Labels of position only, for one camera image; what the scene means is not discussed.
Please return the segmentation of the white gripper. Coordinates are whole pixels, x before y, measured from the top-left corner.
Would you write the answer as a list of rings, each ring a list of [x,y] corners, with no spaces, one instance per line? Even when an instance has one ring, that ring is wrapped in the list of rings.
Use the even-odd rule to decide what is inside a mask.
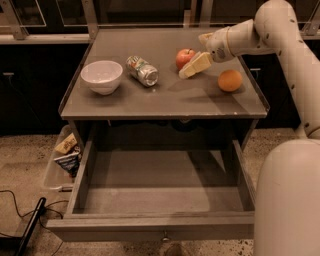
[[[208,52],[196,52],[179,70],[181,79],[187,79],[208,69],[213,61],[222,63],[243,54],[253,53],[259,43],[253,20],[225,27],[214,33],[201,34],[198,39],[211,55]]]

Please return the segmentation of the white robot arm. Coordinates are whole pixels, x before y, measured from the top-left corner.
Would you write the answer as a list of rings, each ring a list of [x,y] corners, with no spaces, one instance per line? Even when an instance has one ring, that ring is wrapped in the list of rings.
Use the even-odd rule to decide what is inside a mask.
[[[303,40],[287,0],[202,34],[206,48],[179,69],[187,79],[242,55],[276,55],[300,118],[266,156],[256,183],[253,256],[320,256],[320,62]]]

